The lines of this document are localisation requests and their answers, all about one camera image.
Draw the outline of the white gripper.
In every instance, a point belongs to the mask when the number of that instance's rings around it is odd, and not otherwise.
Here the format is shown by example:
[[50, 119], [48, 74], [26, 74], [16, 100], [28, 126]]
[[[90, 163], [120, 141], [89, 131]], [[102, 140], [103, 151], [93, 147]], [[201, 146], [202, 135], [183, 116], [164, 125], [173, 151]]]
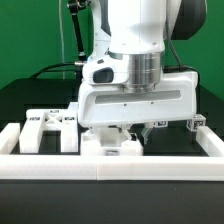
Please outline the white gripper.
[[87, 62], [78, 94], [83, 127], [117, 126], [131, 140], [130, 125], [144, 124], [143, 143], [153, 122], [188, 120], [196, 114], [198, 74], [177, 68], [166, 72], [158, 55], [106, 55]]

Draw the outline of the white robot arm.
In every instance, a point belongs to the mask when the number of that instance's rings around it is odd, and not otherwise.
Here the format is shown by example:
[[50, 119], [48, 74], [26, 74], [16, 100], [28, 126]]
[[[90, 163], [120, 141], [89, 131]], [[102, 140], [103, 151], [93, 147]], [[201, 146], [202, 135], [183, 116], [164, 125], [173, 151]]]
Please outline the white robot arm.
[[179, 64], [163, 66], [165, 46], [192, 37], [203, 26], [206, 0], [108, 0], [111, 39], [103, 57], [87, 62], [79, 89], [78, 123], [84, 140], [147, 135], [156, 122], [196, 114], [198, 74]]

